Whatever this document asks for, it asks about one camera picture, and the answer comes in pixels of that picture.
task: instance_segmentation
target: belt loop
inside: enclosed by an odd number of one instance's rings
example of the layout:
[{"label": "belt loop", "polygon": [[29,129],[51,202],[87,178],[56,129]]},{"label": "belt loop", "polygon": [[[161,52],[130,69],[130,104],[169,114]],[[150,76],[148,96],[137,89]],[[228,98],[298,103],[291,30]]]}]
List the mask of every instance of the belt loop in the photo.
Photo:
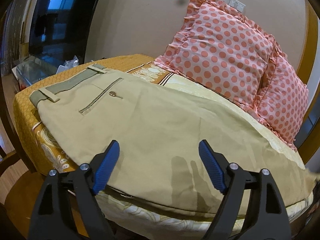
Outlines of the belt loop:
[{"label": "belt loop", "polygon": [[97,67],[95,67],[93,65],[88,66],[88,68],[92,69],[92,70],[94,70],[96,72],[102,73],[102,74],[107,73],[107,70],[105,68],[104,69],[100,69],[100,68],[97,68]]},{"label": "belt loop", "polygon": [[57,97],[54,93],[50,92],[46,88],[39,88],[39,91],[54,103],[60,100],[59,97]]}]

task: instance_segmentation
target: glass table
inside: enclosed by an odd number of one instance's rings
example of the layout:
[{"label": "glass table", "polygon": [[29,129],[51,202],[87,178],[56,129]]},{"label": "glass table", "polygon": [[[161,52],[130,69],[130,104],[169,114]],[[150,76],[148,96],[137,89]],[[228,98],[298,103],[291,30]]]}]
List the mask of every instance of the glass table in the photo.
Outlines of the glass table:
[{"label": "glass table", "polygon": [[18,59],[14,64],[17,66],[18,79],[23,81],[26,87],[57,72],[57,67],[34,56]]}]

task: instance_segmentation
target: television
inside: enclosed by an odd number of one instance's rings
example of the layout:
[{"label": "television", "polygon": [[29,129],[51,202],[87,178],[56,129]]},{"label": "television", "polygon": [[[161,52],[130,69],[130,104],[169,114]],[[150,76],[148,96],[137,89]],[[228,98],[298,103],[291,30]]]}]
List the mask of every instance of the television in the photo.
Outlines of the television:
[{"label": "television", "polygon": [[97,3],[98,0],[37,0],[29,53],[55,67],[74,56],[83,64]]}]

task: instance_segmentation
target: dark spot on wall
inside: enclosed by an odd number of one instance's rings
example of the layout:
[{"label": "dark spot on wall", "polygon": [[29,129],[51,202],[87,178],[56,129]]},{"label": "dark spot on wall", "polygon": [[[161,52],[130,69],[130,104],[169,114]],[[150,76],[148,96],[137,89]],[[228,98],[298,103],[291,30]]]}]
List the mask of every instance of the dark spot on wall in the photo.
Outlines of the dark spot on wall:
[{"label": "dark spot on wall", "polygon": [[184,6],[188,3],[188,0],[177,0],[177,5]]}]

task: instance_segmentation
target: wall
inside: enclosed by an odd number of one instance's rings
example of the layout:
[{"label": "wall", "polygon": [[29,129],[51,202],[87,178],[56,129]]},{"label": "wall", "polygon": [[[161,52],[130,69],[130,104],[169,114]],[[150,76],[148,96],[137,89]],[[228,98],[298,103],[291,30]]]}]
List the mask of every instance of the wall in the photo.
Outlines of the wall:
[{"label": "wall", "polygon": [[[142,53],[157,57],[181,28],[189,0],[99,0],[86,61]],[[305,0],[239,0],[272,33],[297,69],[305,41]]]}]

